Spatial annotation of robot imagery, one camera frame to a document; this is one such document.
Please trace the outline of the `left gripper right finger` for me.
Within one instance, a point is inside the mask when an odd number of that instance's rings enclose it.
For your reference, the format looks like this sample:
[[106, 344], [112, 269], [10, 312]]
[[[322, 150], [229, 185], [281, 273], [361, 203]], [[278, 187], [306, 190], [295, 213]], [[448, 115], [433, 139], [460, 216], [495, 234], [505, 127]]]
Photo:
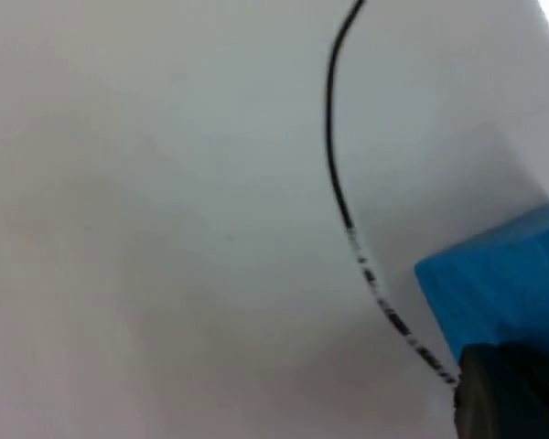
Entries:
[[549, 412], [549, 355], [520, 343], [501, 344], [500, 350], [537, 403]]

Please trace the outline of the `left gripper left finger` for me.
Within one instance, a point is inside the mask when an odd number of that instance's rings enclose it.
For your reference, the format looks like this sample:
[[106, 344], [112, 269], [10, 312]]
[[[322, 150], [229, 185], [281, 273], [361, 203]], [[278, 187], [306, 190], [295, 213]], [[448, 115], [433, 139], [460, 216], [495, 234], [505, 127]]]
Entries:
[[454, 392], [458, 438], [512, 438], [504, 403], [508, 402], [508, 361], [503, 344], [466, 346], [459, 359]]

